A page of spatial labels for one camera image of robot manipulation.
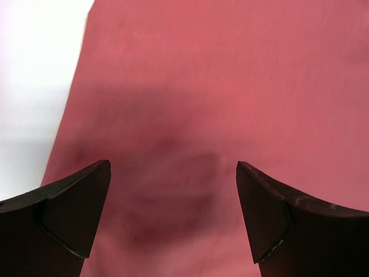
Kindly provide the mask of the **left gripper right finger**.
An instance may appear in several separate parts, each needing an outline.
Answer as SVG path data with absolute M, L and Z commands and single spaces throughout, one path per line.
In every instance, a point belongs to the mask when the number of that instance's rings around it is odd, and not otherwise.
M 236 184 L 262 276 L 367 276 L 368 213 L 310 196 L 246 162 Z

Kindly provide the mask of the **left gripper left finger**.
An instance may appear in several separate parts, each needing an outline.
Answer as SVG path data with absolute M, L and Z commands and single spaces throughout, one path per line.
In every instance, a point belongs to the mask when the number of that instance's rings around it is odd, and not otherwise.
M 80 276 L 111 180 L 98 161 L 66 178 L 1 201 L 1 276 Z

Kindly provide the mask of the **pink t-shirt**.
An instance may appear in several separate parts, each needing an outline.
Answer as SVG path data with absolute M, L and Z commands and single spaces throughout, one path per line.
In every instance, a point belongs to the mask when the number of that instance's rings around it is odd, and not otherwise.
M 82 276 L 258 276 L 239 161 L 368 209 L 368 2 L 96 1 L 43 183 L 101 159 Z

